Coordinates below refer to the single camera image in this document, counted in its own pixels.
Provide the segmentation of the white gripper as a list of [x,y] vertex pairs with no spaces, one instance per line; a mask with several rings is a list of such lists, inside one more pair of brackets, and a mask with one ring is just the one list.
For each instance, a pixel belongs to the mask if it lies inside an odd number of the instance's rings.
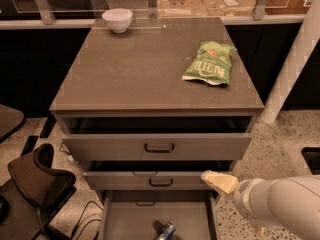
[[[235,176],[211,170],[203,172],[201,179],[219,194],[228,195],[235,190],[233,193],[235,206],[240,214],[249,221],[266,222],[269,219],[267,190],[270,184],[267,181],[255,178],[239,183]],[[264,234],[263,227],[253,225],[252,228],[257,235]]]

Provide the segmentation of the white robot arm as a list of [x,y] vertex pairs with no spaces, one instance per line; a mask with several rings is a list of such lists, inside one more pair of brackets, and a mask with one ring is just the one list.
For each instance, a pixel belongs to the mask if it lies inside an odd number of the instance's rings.
[[318,175],[240,181],[230,174],[207,170],[201,179],[219,194],[232,194],[237,210],[251,225],[281,226],[301,240],[320,240]]

